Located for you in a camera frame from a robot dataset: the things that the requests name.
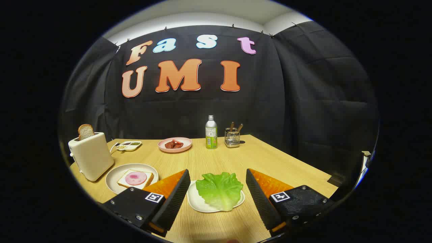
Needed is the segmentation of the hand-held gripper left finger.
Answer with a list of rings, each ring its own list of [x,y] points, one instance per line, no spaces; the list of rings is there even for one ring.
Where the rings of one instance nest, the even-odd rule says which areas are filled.
[[[134,228],[165,237],[171,229],[190,186],[188,169],[148,187],[125,189],[102,208]]]

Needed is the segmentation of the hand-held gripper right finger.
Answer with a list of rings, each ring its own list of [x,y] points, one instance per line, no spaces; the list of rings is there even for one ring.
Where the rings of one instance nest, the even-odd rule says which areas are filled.
[[[334,201],[309,186],[293,187],[248,168],[246,183],[257,211],[271,236],[303,231],[334,206]]]

